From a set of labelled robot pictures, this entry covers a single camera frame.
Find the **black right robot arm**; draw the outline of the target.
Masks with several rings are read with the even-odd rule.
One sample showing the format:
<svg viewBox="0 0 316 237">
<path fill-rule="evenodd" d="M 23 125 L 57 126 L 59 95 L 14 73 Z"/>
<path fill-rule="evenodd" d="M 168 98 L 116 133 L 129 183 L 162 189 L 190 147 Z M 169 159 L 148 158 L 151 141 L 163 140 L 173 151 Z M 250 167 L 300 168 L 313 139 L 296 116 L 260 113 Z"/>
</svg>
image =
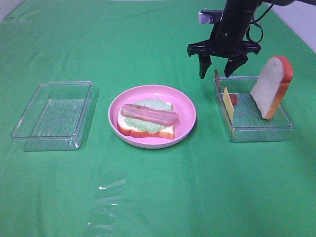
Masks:
<svg viewBox="0 0 316 237">
<path fill-rule="evenodd" d="M 188 56 L 198 55 L 199 76 L 203 79 L 210 65 L 211 56 L 227 58 L 224 69 L 229 77 L 238 67 L 248 61 L 247 54 L 258 54 L 261 47 L 250 39 L 250 25 L 257 25 L 254 13 L 262 0 L 228 0 L 223 10 L 204 9 L 199 12 L 199 21 L 213 24 L 210 38 L 189 44 Z"/>
</svg>

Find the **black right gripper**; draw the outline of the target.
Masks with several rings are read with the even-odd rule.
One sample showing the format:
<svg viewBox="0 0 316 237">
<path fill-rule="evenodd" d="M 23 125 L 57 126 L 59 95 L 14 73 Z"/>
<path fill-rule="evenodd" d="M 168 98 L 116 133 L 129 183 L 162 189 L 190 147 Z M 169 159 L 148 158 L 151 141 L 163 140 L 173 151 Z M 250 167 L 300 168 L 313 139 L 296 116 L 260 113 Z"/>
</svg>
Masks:
<svg viewBox="0 0 316 237">
<path fill-rule="evenodd" d="M 237 50 L 234 52 L 225 52 L 219 49 L 213 41 L 204 40 L 198 43 L 188 44 L 188 56 L 198 54 L 199 59 L 199 76 L 201 79 L 205 78 L 206 72 L 212 64 L 210 56 L 227 58 L 224 74 L 229 77 L 237 68 L 247 63 L 248 53 L 258 54 L 261 47 L 256 42 L 242 41 Z"/>
</svg>

